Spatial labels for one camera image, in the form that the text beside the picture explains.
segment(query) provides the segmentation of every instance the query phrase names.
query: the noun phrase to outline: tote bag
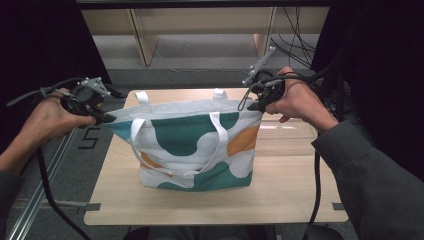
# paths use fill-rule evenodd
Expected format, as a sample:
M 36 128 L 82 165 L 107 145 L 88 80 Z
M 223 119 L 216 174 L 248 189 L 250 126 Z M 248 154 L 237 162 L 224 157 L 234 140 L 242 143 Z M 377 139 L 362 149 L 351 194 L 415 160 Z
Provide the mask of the tote bag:
M 104 126 L 131 145 L 144 186 L 208 191 L 250 185 L 260 111 L 238 111 L 240 101 L 220 89 L 211 100 L 164 104 L 135 94 L 139 105 L 108 112 L 117 119 Z

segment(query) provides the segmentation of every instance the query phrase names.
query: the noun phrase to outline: black curtain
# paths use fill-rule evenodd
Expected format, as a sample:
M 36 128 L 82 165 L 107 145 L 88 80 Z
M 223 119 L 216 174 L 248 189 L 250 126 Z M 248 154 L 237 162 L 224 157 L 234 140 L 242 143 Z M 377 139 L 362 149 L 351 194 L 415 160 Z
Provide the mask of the black curtain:
M 330 10 L 312 69 L 334 57 L 366 4 Z M 381 1 L 355 33 L 339 70 L 377 147 L 424 180 L 424 2 Z
M 110 83 L 82 14 L 72 0 L 0 3 L 0 112 L 3 151 L 32 111 L 31 100 L 6 103 L 70 77 L 102 77 Z

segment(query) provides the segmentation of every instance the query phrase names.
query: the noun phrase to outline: human hand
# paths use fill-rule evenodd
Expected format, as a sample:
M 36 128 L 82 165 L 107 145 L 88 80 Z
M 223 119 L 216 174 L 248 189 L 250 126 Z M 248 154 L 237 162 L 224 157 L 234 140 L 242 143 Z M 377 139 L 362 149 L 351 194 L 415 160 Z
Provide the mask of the human hand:
M 36 106 L 20 134 L 29 135 L 42 145 L 50 139 L 62 137 L 73 128 L 95 122 L 91 116 L 78 116 L 66 111 L 60 104 L 60 95 L 54 93 Z
M 292 74 L 290 67 L 285 67 L 278 75 Z M 280 122 L 284 123 L 290 118 L 300 118 L 311 124 L 320 133 L 328 131 L 338 124 L 337 120 L 327 111 L 318 96 L 309 86 L 296 79 L 285 80 L 286 90 L 284 96 L 266 107 L 269 114 L 281 113 Z
M 0 172 L 19 174 L 31 154 L 52 138 L 60 138 L 72 128 L 91 125 L 91 116 L 77 116 L 60 105 L 60 95 L 41 101 L 24 123 L 20 133 L 0 155 Z

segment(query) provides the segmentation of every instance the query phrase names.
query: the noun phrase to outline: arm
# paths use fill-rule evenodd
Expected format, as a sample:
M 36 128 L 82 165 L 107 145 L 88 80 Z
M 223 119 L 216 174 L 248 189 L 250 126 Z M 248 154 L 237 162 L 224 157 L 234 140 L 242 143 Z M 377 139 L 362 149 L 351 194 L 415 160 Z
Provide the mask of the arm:
M 60 138 L 75 127 L 93 123 L 93 117 L 67 112 L 57 97 L 41 101 L 20 133 L 0 155 L 0 172 L 19 174 L 32 153 L 49 139 Z
M 49 139 L 59 138 L 72 128 L 91 125 L 94 118 L 70 114 L 60 100 L 50 97 L 41 101 L 27 119 L 20 133 L 0 155 L 0 239 L 4 237 L 6 217 L 22 186 L 19 172 L 32 153 Z
M 286 80 L 285 95 L 266 111 L 282 113 L 280 122 L 301 118 L 322 134 L 313 146 L 332 169 L 360 239 L 424 239 L 424 183 L 375 149 L 363 129 L 339 124 L 299 80 Z

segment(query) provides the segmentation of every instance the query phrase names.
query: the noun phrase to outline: black cable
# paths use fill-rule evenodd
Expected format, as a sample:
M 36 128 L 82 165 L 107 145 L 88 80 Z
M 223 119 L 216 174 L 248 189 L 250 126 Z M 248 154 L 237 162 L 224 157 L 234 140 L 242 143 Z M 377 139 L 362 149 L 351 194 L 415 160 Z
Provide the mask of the black cable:
M 294 40 L 296 39 L 296 37 L 299 39 L 299 42 L 300 42 L 300 44 L 301 44 L 301 49 L 302 49 L 302 51 L 303 51 L 303 54 L 304 54 L 304 56 L 305 56 L 305 59 L 306 59 L 306 62 L 307 62 L 307 67 L 309 68 L 310 67 L 310 62 L 309 62 L 309 60 L 311 60 L 312 61 L 312 57 L 311 57 L 311 55 L 309 55 L 309 52 L 306 50 L 307 49 L 307 47 L 306 46 L 308 46 L 308 47 L 310 47 L 310 48 L 313 48 L 313 49 L 315 49 L 314 47 L 312 47 L 311 45 L 309 45 L 307 42 L 305 42 L 303 39 L 302 39 L 302 37 L 301 37 L 301 34 L 300 34 L 300 24 L 299 24 L 299 18 L 300 18 L 300 8 L 299 7 L 296 7 L 296 27 L 293 25 L 293 22 L 292 22 L 292 20 L 291 20 L 291 18 L 289 17 L 289 15 L 288 15 L 288 13 L 287 13 L 287 10 L 286 10 L 286 8 L 284 7 L 283 8 L 283 10 L 284 10 L 284 12 L 285 12 L 285 14 L 286 14 L 286 17 L 287 17 L 287 19 L 289 20 L 289 23 L 290 23 L 290 26 L 292 27 L 292 29 L 293 29 L 293 39 L 292 39 L 292 44 L 290 44 L 290 52 L 291 52 L 291 49 L 292 49 L 292 47 L 294 46 Z
M 314 224 L 315 218 L 318 214 L 319 205 L 321 203 L 320 155 L 317 151 L 315 151 L 315 157 L 314 157 L 314 172 L 315 172 L 315 186 L 316 186 L 315 204 L 314 204 L 314 209 L 312 210 L 311 218 L 309 219 L 309 222 L 308 222 L 308 226 Z
M 274 43 L 275 47 L 277 47 L 277 48 L 278 48 L 278 50 L 280 50 L 280 51 L 281 51 L 281 52 L 283 52 L 284 54 L 288 55 L 289 57 L 294 58 L 294 59 L 295 59 L 298 63 L 300 63 L 301 65 L 303 65 L 303 66 L 305 66 L 305 67 L 309 68 L 308 63 L 307 63 L 305 60 L 303 60 L 303 59 L 301 59 L 300 57 L 298 57 L 298 56 L 294 55 L 293 53 L 288 52 L 287 50 L 285 50 L 283 47 L 281 47 L 280 45 L 278 45 L 278 44 L 274 41 L 274 39 L 272 39 L 272 38 L 271 38 L 271 41 Z
M 271 82 L 271 81 L 274 81 L 274 80 L 286 80 L 286 79 L 297 79 L 297 80 L 302 80 L 307 84 L 310 83 L 309 77 L 306 77 L 306 76 L 299 74 L 299 73 L 296 73 L 297 75 L 289 75 L 289 73 L 294 73 L 294 72 L 288 72 L 288 73 L 285 73 L 284 75 L 278 75 L 278 76 L 275 76 L 275 77 L 272 77 L 272 78 L 267 78 L 267 79 L 261 80 L 260 83 L 264 84 L 264 83 L 268 83 L 268 82 Z
M 7 106 L 7 107 L 11 107 L 11 106 L 15 105 L 16 103 L 18 103 L 18 102 L 20 102 L 20 101 L 24 100 L 25 98 L 28 98 L 28 97 L 33 96 L 33 95 L 36 95 L 36 94 L 41 94 L 41 93 L 43 93 L 43 92 L 44 92 L 45 94 L 50 94 L 50 93 L 52 93 L 55 89 L 59 88 L 59 87 L 60 87 L 60 86 L 62 86 L 62 85 L 65 85 L 65 84 L 70 83 L 70 82 L 79 82 L 79 81 L 83 81 L 83 80 L 84 80 L 84 79 L 82 79 L 82 78 L 69 78 L 69 79 L 66 79 L 66 80 L 64 80 L 64 81 L 62 81 L 62 82 L 58 82 L 58 83 L 56 83 L 55 85 L 53 85 L 53 86 L 51 86 L 51 87 L 40 88 L 40 90 L 35 90 L 35 91 L 29 92 L 29 93 L 25 93 L 25 94 L 23 94 L 23 95 L 21 95 L 21 96 L 19 96 L 19 97 L 15 98 L 15 99 L 13 99 L 12 101 L 9 101 L 9 102 L 6 104 L 6 106 Z
M 41 180 L 44 187 L 44 193 L 46 194 L 47 201 L 49 202 L 52 209 L 69 225 L 71 226 L 81 237 L 83 237 L 86 240 L 90 240 L 90 237 L 81 229 L 79 228 L 66 214 L 57 206 L 56 202 L 54 201 L 51 189 L 50 189 L 50 183 L 49 183 L 49 177 L 47 173 L 46 163 L 44 161 L 44 154 L 41 148 L 38 148 L 36 151 L 37 154 L 37 160 L 38 160 L 38 166 L 40 167 L 40 173 L 41 173 Z
M 237 110 L 239 110 L 239 111 L 243 111 L 244 106 L 246 105 L 246 101 L 247 101 L 247 98 L 248 98 L 248 96 L 249 96 L 249 93 L 251 92 L 251 89 L 254 87 L 254 85 L 255 85 L 255 84 L 252 84 L 252 85 L 251 85 L 251 86 L 247 89 L 246 93 L 244 94 L 243 98 L 241 99 L 241 101 L 240 101 L 240 103 L 239 103 L 239 105 L 238 105 L 238 107 L 237 107 Z
M 292 46 L 292 47 L 294 47 L 294 48 L 303 49 L 303 47 L 301 47 L 301 46 L 298 46 L 298 45 L 295 45 L 295 44 L 291 44 L 291 43 L 287 42 L 286 40 L 284 40 L 284 38 L 281 36 L 281 34 L 278 34 L 278 36 L 280 37 L 280 40 L 281 40 L 283 43 L 285 43 L 285 44 L 287 44 L 287 45 L 289 45 L 289 46 Z M 309 52 L 313 52 L 313 53 L 315 52 L 315 50 L 314 50 L 314 49 L 305 48 L 305 50 L 306 50 L 306 51 L 309 51 Z

